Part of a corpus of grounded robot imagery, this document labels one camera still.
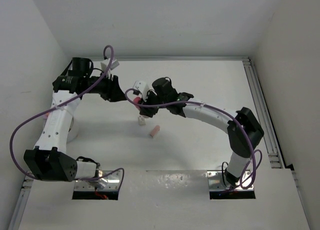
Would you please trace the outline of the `white round container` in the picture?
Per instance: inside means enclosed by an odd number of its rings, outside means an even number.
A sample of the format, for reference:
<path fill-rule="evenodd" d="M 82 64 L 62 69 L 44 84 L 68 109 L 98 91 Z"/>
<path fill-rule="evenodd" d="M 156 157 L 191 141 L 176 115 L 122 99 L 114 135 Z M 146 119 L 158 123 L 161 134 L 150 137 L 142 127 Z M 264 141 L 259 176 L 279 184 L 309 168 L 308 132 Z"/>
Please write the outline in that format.
<path fill-rule="evenodd" d="M 68 135 L 67 135 L 67 143 L 74 140 L 77 137 L 78 133 L 79 133 L 79 123 L 75 118 L 72 118 Z"/>

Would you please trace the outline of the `pink eraser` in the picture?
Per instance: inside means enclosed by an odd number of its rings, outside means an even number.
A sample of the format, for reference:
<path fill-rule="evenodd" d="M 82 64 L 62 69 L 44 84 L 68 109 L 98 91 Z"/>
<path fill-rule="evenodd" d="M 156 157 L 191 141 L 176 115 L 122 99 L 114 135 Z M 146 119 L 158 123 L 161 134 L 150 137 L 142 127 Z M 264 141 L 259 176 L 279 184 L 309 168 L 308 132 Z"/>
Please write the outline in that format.
<path fill-rule="evenodd" d="M 160 126 L 159 125 L 156 125 L 151 131 L 150 131 L 150 133 L 149 133 L 149 135 L 152 137 L 152 138 L 154 138 L 157 134 L 158 134 L 158 132 L 160 131 Z"/>

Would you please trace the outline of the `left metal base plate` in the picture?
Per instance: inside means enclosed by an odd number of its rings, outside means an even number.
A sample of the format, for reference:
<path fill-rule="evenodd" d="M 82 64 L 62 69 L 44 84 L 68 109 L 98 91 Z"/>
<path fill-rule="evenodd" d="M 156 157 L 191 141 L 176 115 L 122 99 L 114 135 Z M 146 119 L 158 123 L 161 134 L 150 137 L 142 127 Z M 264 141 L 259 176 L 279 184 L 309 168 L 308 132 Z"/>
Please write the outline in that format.
<path fill-rule="evenodd" d="M 118 170 L 97 181 L 76 180 L 72 199 L 117 201 L 123 180 L 124 175 L 122 170 Z"/>

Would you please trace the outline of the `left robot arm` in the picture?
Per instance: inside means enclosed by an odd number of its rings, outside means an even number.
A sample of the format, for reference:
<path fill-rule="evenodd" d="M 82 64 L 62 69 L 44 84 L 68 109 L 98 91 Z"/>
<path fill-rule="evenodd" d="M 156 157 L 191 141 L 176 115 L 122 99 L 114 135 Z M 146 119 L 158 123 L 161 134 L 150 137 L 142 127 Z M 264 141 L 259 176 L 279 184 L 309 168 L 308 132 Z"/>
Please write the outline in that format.
<path fill-rule="evenodd" d="M 68 156 L 67 141 L 74 134 L 74 114 L 81 101 L 79 94 L 99 94 L 109 102 L 126 99 L 119 78 L 110 73 L 119 62 L 105 59 L 100 64 L 101 75 L 92 76 L 93 62 L 88 58 L 74 57 L 53 82 L 53 111 L 49 113 L 34 148 L 26 150 L 23 156 L 35 179 L 72 182 L 98 177 L 99 163 L 89 158 Z"/>

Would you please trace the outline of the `white eraser with label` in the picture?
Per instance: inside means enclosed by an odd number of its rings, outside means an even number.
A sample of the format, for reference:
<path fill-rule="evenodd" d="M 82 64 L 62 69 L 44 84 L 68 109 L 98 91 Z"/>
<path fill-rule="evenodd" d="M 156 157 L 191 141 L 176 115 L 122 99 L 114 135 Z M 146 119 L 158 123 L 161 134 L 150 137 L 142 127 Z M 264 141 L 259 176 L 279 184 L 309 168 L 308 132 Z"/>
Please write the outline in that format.
<path fill-rule="evenodd" d="M 145 118 L 143 116 L 138 116 L 138 124 L 144 126 L 146 124 Z"/>

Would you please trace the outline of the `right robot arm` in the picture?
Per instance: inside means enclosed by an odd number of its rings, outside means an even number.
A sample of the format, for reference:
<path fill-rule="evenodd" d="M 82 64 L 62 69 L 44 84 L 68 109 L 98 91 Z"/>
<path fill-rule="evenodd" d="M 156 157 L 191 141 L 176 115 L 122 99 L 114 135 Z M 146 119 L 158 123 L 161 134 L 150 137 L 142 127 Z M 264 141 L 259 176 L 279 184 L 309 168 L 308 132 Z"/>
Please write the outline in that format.
<path fill-rule="evenodd" d="M 246 107 L 227 113 L 217 111 L 186 92 L 177 92 L 168 77 L 155 80 L 151 86 L 143 81 L 136 81 L 133 86 L 139 104 L 140 115 L 153 117 L 161 108 L 171 114 L 184 118 L 196 119 L 222 130 L 228 135 L 232 155 L 223 174 L 227 187 L 235 187 L 242 177 L 243 170 L 252 157 L 253 150 L 264 136 L 262 126 L 253 112 Z"/>

